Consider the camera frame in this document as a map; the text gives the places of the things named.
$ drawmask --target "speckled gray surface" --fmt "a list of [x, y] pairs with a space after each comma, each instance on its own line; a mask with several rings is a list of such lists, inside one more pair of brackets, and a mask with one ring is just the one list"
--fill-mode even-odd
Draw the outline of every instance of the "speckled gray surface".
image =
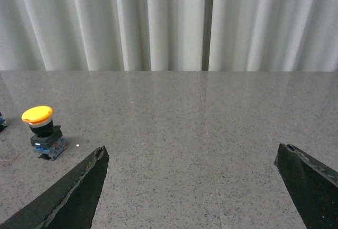
[[[338, 170], [335, 73], [0, 75], [0, 222], [102, 145], [92, 228], [305, 228], [273, 165], [279, 143]], [[56, 161], [37, 159], [21, 121], [40, 104], [68, 140]]]

